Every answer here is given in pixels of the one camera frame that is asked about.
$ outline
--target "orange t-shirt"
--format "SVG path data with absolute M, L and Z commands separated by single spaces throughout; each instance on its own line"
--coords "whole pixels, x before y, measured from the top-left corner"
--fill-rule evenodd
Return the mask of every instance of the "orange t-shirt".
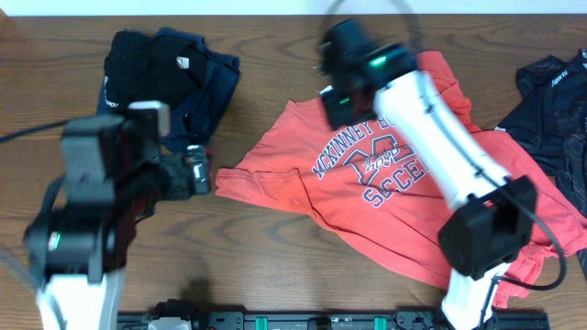
M 532 158 L 505 132 L 481 132 L 471 122 L 471 102 L 439 52 L 419 55 L 438 91 L 473 138 L 513 178 L 537 186 L 537 215 L 554 231 L 567 255 L 587 248 L 587 220 L 562 196 Z M 310 215 L 360 253 L 388 270 L 447 288 L 450 265 L 437 242 L 449 220 L 429 168 L 399 132 L 382 120 L 332 131 L 320 99 L 290 101 L 273 127 L 235 169 L 221 169 L 216 194 L 286 212 Z M 535 227 L 508 276 L 534 283 L 554 247 Z M 501 283 L 494 303 L 527 290 Z

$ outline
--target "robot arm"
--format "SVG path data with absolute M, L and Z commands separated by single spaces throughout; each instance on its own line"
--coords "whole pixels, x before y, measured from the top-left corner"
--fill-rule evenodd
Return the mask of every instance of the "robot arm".
M 529 242 L 532 229 L 532 220 L 500 190 L 516 196 L 533 212 L 536 189 L 526 177 L 509 179 L 507 170 L 473 140 L 406 49 L 398 45 L 377 49 L 348 20 L 326 34 L 321 50 L 323 70 L 333 84 L 323 94 L 331 126 L 375 116 L 395 123 L 454 211 L 438 234 L 453 267 L 442 303 L 445 317 L 457 330 L 476 327 L 482 314 L 488 320 L 491 305 L 483 305 L 492 279 L 505 274 Z
M 167 105 L 138 102 L 65 127 L 66 172 L 57 182 L 67 203 L 52 208 L 59 190 L 52 184 L 25 234 L 46 330 L 116 329 L 136 222 L 153 215 L 158 201 L 209 192 L 203 146 L 188 148 L 189 163 L 161 154 L 168 117 Z

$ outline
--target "white logo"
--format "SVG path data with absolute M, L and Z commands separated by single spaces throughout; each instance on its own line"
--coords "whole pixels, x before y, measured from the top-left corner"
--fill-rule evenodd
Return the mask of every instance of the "white logo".
M 552 81 L 552 87 L 554 87 L 554 85 L 556 85 L 557 83 L 559 83 L 562 78 L 566 77 L 569 73 L 564 71 L 563 73 L 560 74 L 560 76 L 558 76 L 555 80 Z
M 108 77 L 104 77 L 104 99 L 106 100 L 106 104 L 109 105 L 110 107 L 117 107 L 118 103 L 116 102 L 110 102 L 108 101 L 108 98 L 106 97 L 106 83 L 108 83 Z
M 190 59 L 178 56 L 175 60 L 181 69 L 190 69 Z

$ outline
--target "pile of clothes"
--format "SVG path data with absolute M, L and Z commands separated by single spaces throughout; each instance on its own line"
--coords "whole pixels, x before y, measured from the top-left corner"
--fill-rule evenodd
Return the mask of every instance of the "pile of clothes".
M 172 110 L 171 152 L 206 145 L 238 83 L 239 60 L 207 48 L 203 37 L 164 27 L 154 36 L 120 31 L 104 61 L 97 114 L 135 101 L 162 101 Z
M 418 63 L 472 137 L 514 179 L 526 175 L 536 185 L 537 215 L 564 253 L 587 248 L 587 50 L 569 63 L 550 56 L 520 69 L 524 101 L 488 132 L 472 122 L 471 102 L 439 52 L 419 54 Z M 202 37 L 170 28 L 154 36 L 121 31 L 105 59 L 97 112 L 162 101 L 172 108 L 172 132 L 162 141 L 185 152 L 209 141 L 234 93 L 238 65 Z M 451 211 L 394 123 L 377 119 L 332 131 L 321 99 L 290 101 L 236 168 L 218 171 L 216 185 L 219 196 L 309 215 L 389 270 L 449 285 L 451 266 L 437 234 Z M 506 274 L 534 283 L 544 259 L 554 256 L 548 237 L 535 229 Z M 494 304 L 505 307 L 509 297 L 527 294 L 504 282 Z
M 470 117 L 471 102 L 437 51 L 418 55 L 444 101 L 472 137 L 513 179 L 527 175 L 537 187 L 537 215 L 552 229 L 565 255 L 587 248 L 587 219 L 563 196 L 509 134 L 483 132 Z M 285 212 L 309 215 L 388 270 L 447 288 L 450 265 L 437 241 L 449 220 L 429 168 L 394 123 L 372 120 L 332 131 L 321 99 L 290 101 L 273 127 L 234 169 L 216 177 L 216 194 Z M 530 243 L 506 273 L 536 282 L 548 237 L 535 228 Z M 503 282 L 494 304 L 505 307 L 526 289 Z

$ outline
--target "wood grain surface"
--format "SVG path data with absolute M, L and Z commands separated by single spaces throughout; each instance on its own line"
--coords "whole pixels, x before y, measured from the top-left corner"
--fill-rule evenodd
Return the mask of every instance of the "wood grain surface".
M 587 47 L 586 16 L 423 16 L 426 48 L 441 50 L 473 102 L 473 120 L 491 129 L 520 101 L 515 69 Z M 312 69 L 319 16 L 139 16 L 9 18 L 0 41 L 0 134 L 95 112 L 103 60 L 114 34 L 172 27 L 204 35 L 212 50 L 241 58 L 242 79 L 212 139 L 214 168 L 235 166 L 288 99 L 327 85 Z M 381 42 L 407 39 L 398 16 L 365 16 Z M 47 184 L 62 172 L 60 130 L 0 146 L 0 246 L 22 262 L 22 234 Z M 587 325 L 587 282 L 576 257 L 562 287 L 512 299 L 549 313 L 554 329 Z M 550 259 L 539 282 L 558 272 Z M 0 269 L 0 328 L 40 329 L 34 297 Z M 392 273 L 318 228 L 286 214 L 209 195 L 161 203 L 138 226 L 128 255 L 121 310 L 168 298 L 206 308 L 369 310 L 439 305 L 442 290 Z
M 0 40 L 2 40 L 2 31 L 4 30 L 4 23 L 6 22 L 6 13 L 0 8 Z

